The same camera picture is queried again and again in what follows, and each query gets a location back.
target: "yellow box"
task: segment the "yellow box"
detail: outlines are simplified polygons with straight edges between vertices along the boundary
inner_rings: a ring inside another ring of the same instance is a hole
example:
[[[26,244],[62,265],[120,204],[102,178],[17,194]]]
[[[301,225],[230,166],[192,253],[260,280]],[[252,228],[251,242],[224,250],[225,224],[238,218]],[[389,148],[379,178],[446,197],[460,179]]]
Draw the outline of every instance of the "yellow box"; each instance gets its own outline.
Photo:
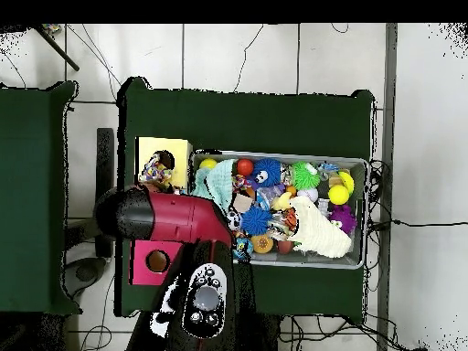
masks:
[[[156,151],[169,151],[175,160],[175,167],[169,182],[173,186],[188,187],[188,159],[192,153],[192,144],[183,139],[165,139],[161,137],[138,138],[138,169],[140,175],[144,165]]]

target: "purple toy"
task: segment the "purple toy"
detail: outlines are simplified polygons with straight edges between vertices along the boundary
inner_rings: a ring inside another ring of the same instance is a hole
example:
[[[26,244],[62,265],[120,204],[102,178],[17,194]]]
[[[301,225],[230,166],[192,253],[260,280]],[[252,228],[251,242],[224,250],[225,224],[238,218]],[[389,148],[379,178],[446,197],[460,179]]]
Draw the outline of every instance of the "purple toy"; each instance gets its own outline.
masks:
[[[334,205],[330,222],[339,227],[347,235],[351,234],[357,225],[356,217],[351,213],[351,207],[348,205]]]

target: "mint green cloth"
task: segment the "mint green cloth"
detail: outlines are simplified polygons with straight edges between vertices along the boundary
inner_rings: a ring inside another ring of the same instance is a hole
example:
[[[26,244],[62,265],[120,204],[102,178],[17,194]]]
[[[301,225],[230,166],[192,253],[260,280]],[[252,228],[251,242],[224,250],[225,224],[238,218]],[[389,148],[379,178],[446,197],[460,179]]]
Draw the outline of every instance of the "mint green cloth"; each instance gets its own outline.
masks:
[[[195,176],[195,190],[192,195],[212,199],[225,214],[228,214],[232,202],[232,166],[236,160],[223,160],[211,169],[199,169]]]

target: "circular hole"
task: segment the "circular hole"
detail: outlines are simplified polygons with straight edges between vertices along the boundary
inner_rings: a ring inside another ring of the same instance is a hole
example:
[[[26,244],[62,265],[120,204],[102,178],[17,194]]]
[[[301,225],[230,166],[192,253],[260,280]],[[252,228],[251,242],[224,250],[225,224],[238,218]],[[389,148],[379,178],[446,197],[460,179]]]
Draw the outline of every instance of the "circular hole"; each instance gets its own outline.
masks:
[[[146,266],[155,273],[166,271],[169,262],[169,256],[161,250],[153,250],[146,256]]]

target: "blue spiky ball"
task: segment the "blue spiky ball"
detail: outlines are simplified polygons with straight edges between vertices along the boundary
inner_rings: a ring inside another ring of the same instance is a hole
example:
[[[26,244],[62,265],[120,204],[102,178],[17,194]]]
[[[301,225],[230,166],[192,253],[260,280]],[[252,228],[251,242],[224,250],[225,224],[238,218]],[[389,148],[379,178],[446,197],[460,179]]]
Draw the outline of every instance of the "blue spiky ball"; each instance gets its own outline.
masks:
[[[276,186],[280,184],[281,170],[282,164],[278,160],[265,158],[254,163],[252,176],[260,187]]]

